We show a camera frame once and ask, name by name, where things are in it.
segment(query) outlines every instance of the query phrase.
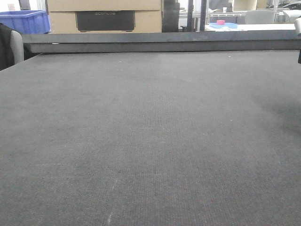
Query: gray carpet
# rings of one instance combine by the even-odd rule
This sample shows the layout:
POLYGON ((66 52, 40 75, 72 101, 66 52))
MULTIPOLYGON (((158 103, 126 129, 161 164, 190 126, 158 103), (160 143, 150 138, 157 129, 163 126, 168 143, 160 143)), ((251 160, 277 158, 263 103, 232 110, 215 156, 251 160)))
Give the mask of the gray carpet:
POLYGON ((0 72, 0 225, 301 225, 297 59, 45 55, 0 72))

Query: white box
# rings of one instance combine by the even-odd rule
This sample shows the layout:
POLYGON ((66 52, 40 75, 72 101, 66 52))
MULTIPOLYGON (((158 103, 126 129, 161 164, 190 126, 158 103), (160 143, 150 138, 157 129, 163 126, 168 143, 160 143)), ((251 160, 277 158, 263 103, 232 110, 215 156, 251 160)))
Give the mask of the white box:
POLYGON ((233 0, 233 12, 256 10, 257 0, 233 0))

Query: blue storage bin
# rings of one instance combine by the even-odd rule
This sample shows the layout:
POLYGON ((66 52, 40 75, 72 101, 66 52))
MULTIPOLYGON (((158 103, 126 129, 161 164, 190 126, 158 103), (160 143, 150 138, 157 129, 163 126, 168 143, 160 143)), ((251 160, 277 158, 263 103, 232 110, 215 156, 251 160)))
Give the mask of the blue storage bin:
POLYGON ((49 16, 45 10, 0 12, 0 23, 23 34, 44 34, 50 31, 49 16))

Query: white wall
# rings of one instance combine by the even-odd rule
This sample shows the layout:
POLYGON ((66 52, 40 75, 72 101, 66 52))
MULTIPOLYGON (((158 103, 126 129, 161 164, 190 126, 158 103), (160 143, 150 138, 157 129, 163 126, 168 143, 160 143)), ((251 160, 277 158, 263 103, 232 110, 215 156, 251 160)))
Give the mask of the white wall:
MULTIPOLYGON (((15 5, 16 10, 20 10, 19 0, 0 0, 0 12, 8 11, 8 4, 15 5)), ((29 0, 31 10, 37 10, 37 0, 29 0)))
MULTIPOLYGON (((188 10, 188 0, 179 0, 180 7, 188 10)), ((201 9, 201 0, 193 0, 194 11, 200 11, 201 9)))
POLYGON ((16 10, 20 10, 19 0, 0 0, 0 11, 8 11, 8 4, 14 4, 16 10))

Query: blue tray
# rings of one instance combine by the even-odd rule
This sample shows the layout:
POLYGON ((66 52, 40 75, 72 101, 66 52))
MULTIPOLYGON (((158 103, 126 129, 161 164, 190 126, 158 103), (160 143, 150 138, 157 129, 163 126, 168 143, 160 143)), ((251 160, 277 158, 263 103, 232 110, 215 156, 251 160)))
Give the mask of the blue tray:
POLYGON ((237 28, 238 24, 234 24, 234 23, 225 23, 225 25, 217 25, 217 23, 209 23, 210 27, 213 28, 222 28, 222 27, 228 27, 228 28, 237 28))

